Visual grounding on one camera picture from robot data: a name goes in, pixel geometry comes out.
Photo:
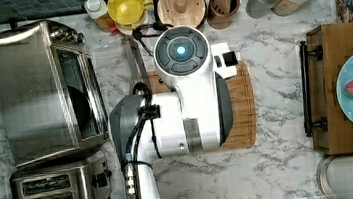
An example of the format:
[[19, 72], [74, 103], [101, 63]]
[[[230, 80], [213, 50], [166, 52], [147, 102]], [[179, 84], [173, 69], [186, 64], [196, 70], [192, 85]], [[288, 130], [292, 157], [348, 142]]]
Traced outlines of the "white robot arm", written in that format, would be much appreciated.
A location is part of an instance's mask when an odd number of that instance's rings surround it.
[[158, 37], [153, 57], [169, 91], [155, 94], [137, 83], [109, 116], [127, 199], [161, 199], [152, 162], [219, 148], [233, 126], [226, 80], [238, 61], [227, 44], [211, 45], [193, 27], [172, 27]]

